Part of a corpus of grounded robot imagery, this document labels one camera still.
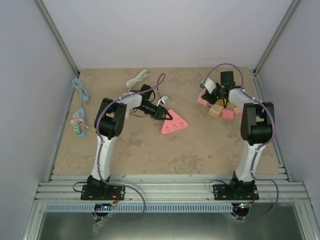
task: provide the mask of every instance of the black mounting bracket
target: black mounting bracket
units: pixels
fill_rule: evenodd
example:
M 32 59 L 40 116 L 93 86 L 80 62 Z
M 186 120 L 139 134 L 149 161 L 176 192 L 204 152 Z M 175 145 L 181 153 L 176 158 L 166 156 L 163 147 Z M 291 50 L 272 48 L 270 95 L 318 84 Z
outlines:
M 213 184 L 212 189 L 214 199 L 217 201 L 253 201 L 259 199 L 255 181 L 239 181 L 235 172 L 230 180 L 230 184 Z
M 109 200 L 121 201 L 125 199 L 126 188 L 121 186 L 111 186 L 101 180 L 88 177 L 85 185 L 82 187 L 81 200 Z

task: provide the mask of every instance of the gray wall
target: gray wall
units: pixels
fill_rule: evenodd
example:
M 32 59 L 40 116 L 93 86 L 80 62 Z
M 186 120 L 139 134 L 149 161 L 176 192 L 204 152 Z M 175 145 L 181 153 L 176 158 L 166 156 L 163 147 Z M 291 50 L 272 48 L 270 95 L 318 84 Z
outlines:
M 292 0 L 44 0 L 79 69 L 254 68 Z
M 73 72 L 33 0 L 0 1 L 0 239 L 22 238 Z
M 259 79 L 275 104 L 276 134 L 320 222 L 320 1 L 302 1 Z

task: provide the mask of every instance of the plastic bag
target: plastic bag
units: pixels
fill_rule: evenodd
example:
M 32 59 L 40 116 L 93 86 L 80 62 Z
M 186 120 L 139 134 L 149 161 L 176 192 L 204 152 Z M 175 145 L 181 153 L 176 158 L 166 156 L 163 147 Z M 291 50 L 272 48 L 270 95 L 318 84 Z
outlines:
M 93 231 L 94 236 L 96 236 L 99 233 L 100 229 L 102 229 L 106 225 L 108 220 L 109 219 L 107 219 L 107 218 L 102 219 L 102 220 L 98 219 L 98 221 L 92 225 L 92 231 Z

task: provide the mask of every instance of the pink block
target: pink block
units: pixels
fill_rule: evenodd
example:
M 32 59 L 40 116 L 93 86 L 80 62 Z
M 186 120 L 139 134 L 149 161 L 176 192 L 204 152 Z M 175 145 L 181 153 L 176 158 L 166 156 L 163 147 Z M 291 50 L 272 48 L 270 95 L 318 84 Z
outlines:
M 232 120 L 235 118 L 235 112 L 229 109 L 222 110 L 222 119 L 224 120 Z
M 241 115 L 242 114 L 242 111 L 241 111 L 240 107 L 236 106 L 232 110 L 234 111 L 235 115 Z
M 200 103 L 200 104 L 203 104 L 203 105 L 207 105 L 208 102 L 204 99 L 202 99 L 201 97 L 206 93 L 206 89 L 203 89 L 200 93 L 199 93 L 199 96 L 197 98 L 197 102 Z

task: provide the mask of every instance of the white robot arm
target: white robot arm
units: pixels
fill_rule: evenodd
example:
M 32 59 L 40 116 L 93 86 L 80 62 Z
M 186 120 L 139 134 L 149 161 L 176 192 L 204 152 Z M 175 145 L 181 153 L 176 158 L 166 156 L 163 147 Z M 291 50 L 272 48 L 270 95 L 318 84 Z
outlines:
M 139 91 L 132 90 L 131 92 L 144 92 L 151 89 L 149 85 L 144 84 Z M 109 200 L 110 198 L 110 186 L 101 181 L 100 175 L 98 173 L 98 155 L 102 144 L 99 157 L 99 169 L 103 180 L 109 181 L 110 178 L 110 161 L 112 157 L 112 152 L 116 143 L 118 136 L 121 134 L 125 119 L 129 117 L 129 113 L 132 109 L 139 109 L 145 114 L 150 115 L 156 120 L 172 120 L 173 117 L 169 114 L 167 109 L 159 103 L 154 105 L 149 102 L 149 98 L 152 91 L 148 91 L 141 94 L 131 95 L 125 99 L 119 100 L 112 104 L 110 108 L 106 111 L 99 123 L 100 136 L 97 136 L 97 151 L 95 155 L 94 167 L 91 175 L 87 179 L 87 184 L 82 187 L 82 200 Z M 162 103 L 164 103 L 168 98 L 162 98 Z M 95 119 L 94 127 L 97 128 L 97 121 L 104 109 L 113 100 L 109 98 L 104 98 L 100 105 L 98 114 Z
M 216 200 L 251 200 L 252 194 L 254 195 L 254 199 L 258 200 L 257 186 L 251 173 L 253 175 L 256 173 L 259 158 L 265 148 L 262 145 L 272 137 L 271 120 L 261 105 L 248 98 L 244 89 L 236 86 L 232 71 L 222 72 L 220 81 L 221 85 L 214 83 L 209 78 L 203 80 L 200 86 L 206 88 L 206 92 L 202 98 L 210 104 L 215 104 L 218 99 L 223 99 L 227 103 L 231 102 L 235 104 L 242 110 L 240 133 L 244 140 L 244 148 L 239 165 L 230 180 L 230 185 L 228 187 L 213 185 L 217 191 L 214 197 Z M 274 119 L 273 104 L 271 102 L 263 102 L 262 104 L 270 111 Z M 253 157 L 256 152 L 257 155 L 252 166 Z
M 129 113 L 132 109 L 138 108 L 141 105 L 142 98 L 143 97 L 141 95 L 133 95 L 131 97 L 125 98 L 117 102 L 117 103 L 126 105 L 125 119 L 129 118 Z M 107 180 L 110 177 L 110 161 L 111 161 L 112 152 L 113 152 L 114 145 L 117 138 L 118 138 L 117 136 L 114 136 L 111 139 L 108 139 L 107 136 L 102 135 L 103 146 L 100 153 L 100 159 L 101 159 L 100 173 L 104 180 Z M 97 162 L 98 162 L 98 152 L 102 142 L 101 142 L 101 138 L 98 135 L 97 135 L 97 141 L 98 141 L 98 145 L 97 145 L 96 154 L 95 154 L 94 167 L 92 169 L 91 175 L 93 176 L 94 179 L 100 180 L 100 176 L 98 174 Z

